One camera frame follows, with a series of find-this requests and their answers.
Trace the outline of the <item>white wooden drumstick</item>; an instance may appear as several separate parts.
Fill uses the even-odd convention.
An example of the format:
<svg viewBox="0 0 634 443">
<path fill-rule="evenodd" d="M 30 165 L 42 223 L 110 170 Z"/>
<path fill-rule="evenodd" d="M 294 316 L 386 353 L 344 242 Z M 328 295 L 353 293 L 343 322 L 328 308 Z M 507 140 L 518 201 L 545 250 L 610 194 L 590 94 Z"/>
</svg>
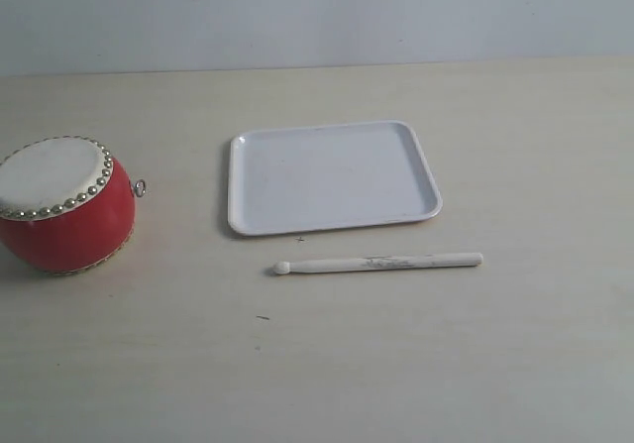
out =
<svg viewBox="0 0 634 443">
<path fill-rule="evenodd" d="M 278 262 L 272 271 L 277 276 L 291 274 L 335 274 L 391 270 L 469 268 L 483 263 L 481 253 L 430 254 L 424 256 L 389 256 L 371 258 L 323 259 L 301 262 Z"/>
</svg>

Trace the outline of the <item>red small drum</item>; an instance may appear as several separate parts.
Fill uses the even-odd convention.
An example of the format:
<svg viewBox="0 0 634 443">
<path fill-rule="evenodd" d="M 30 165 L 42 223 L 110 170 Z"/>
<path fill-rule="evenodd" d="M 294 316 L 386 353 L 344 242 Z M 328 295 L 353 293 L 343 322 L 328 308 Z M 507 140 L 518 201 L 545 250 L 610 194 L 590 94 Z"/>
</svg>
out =
<svg viewBox="0 0 634 443">
<path fill-rule="evenodd" d="M 146 192 L 94 139 L 32 142 L 1 163 L 1 242 L 48 274 L 90 270 L 129 241 Z"/>
</svg>

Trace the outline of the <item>white plastic tray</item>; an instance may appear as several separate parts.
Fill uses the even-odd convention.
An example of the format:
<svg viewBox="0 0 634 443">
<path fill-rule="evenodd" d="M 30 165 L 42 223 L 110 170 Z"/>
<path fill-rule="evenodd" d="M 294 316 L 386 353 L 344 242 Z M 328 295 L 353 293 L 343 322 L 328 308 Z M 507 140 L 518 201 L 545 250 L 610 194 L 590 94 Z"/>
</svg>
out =
<svg viewBox="0 0 634 443">
<path fill-rule="evenodd" d="M 227 198 L 243 236 L 420 222 L 443 205 L 414 130 L 395 120 L 243 133 Z"/>
</svg>

